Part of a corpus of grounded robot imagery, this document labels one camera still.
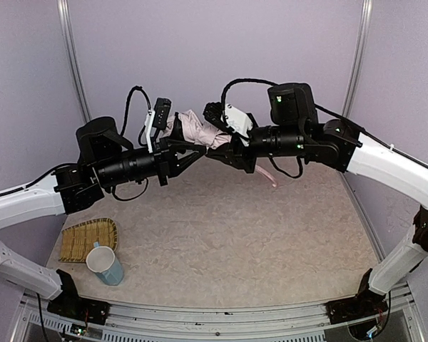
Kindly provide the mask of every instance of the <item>gray wall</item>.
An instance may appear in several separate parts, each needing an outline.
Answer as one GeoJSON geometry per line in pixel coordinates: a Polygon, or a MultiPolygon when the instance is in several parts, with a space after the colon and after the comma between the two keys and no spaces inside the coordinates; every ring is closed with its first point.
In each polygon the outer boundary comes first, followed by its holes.
{"type": "MultiPolygon", "coordinates": [[[[112,115],[119,126],[135,84],[152,102],[168,97],[174,110],[202,115],[234,78],[307,82],[318,103],[340,111],[361,10],[361,0],[70,2],[92,116],[112,115]]],[[[270,122],[265,86],[236,85],[228,101],[270,122]]],[[[135,141],[145,114],[137,95],[128,138],[135,141]]]]}
{"type": "MultiPolygon", "coordinates": [[[[428,162],[428,1],[375,1],[352,119],[428,162]]],[[[386,253],[419,205],[376,182],[348,180],[386,253]]],[[[428,333],[428,259],[409,276],[428,333]]]]}
{"type": "MultiPolygon", "coordinates": [[[[81,124],[55,1],[0,1],[0,190],[76,161],[81,124]]],[[[45,264],[64,217],[0,231],[16,252],[45,264]]],[[[0,280],[0,342],[23,289],[0,280]]]]}

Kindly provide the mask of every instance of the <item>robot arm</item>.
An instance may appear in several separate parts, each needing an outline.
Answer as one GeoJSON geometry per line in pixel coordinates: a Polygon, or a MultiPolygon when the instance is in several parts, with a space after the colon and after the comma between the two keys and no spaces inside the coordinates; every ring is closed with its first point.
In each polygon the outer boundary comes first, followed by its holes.
{"type": "MultiPolygon", "coordinates": [[[[160,185],[177,177],[204,156],[204,146],[162,138],[170,101],[159,98],[146,118],[146,139],[151,146],[133,149],[120,136],[113,118],[97,118],[76,132],[78,163],[55,168],[30,185],[0,192],[0,229],[38,217],[71,214],[89,208],[124,182],[142,182],[157,176],[160,185]],[[178,152],[191,151],[180,157],[178,152]]],[[[109,304],[81,298],[73,279],[61,270],[42,267],[0,242],[0,277],[49,299],[48,311],[88,322],[104,324],[109,304]]]]}
{"type": "Polygon", "coordinates": [[[252,115],[245,113],[243,117],[249,117],[249,124],[236,125],[240,120],[236,118],[235,108],[223,103],[206,106],[206,120],[233,136],[229,144],[209,150],[208,157],[253,172],[257,157],[272,160],[295,156],[304,159],[306,164],[320,162],[340,172],[371,178],[420,203],[421,208],[404,239],[385,260],[365,273],[357,295],[327,304],[332,323],[386,310],[385,295],[428,257],[428,164],[395,150],[393,145],[388,146],[350,120],[315,105],[307,84],[273,85],[268,95],[275,126],[259,128],[252,115]],[[336,119],[319,124],[316,108],[336,119]]]}

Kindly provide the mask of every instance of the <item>marble-pattern tabletop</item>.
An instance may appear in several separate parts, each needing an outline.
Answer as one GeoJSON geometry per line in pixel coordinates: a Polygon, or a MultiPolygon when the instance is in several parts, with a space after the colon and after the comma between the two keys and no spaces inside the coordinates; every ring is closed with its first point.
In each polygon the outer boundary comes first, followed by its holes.
{"type": "MultiPolygon", "coordinates": [[[[295,159],[277,159],[295,174],[295,159]]],[[[72,214],[63,228],[110,217],[118,226],[116,254],[125,278],[106,286],[85,264],[58,262],[61,236],[48,266],[72,276],[80,295],[160,306],[233,308],[296,304],[354,294],[377,263],[340,176],[324,165],[305,166],[291,180],[259,164],[247,175],[203,158],[180,177],[132,202],[112,196],[72,214]]],[[[118,187],[130,197],[137,184],[118,187]]]]}

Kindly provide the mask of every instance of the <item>pink cloth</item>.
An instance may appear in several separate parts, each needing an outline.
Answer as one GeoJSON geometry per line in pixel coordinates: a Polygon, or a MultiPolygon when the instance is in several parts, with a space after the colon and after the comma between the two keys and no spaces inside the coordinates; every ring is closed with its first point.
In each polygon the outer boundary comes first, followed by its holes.
{"type": "MultiPolygon", "coordinates": [[[[168,123],[166,125],[165,132],[163,132],[163,137],[167,137],[171,134],[174,119],[174,115],[168,118],[168,123]]],[[[184,140],[189,143],[203,145],[215,150],[217,147],[225,143],[229,143],[231,140],[230,135],[225,134],[210,123],[201,123],[193,110],[179,113],[179,120],[183,124],[184,140]]]]}

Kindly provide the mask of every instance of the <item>pink strap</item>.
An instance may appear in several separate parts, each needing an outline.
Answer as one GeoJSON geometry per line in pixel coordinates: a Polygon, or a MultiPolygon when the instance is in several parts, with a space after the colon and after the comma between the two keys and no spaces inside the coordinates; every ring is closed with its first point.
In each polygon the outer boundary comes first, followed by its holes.
{"type": "Polygon", "coordinates": [[[277,180],[263,167],[260,167],[258,165],[255,166],[255,171],[260,173],[263,177],[268,178],[269,181],[272,183],[272,187],[277,187],[277,180]]]}

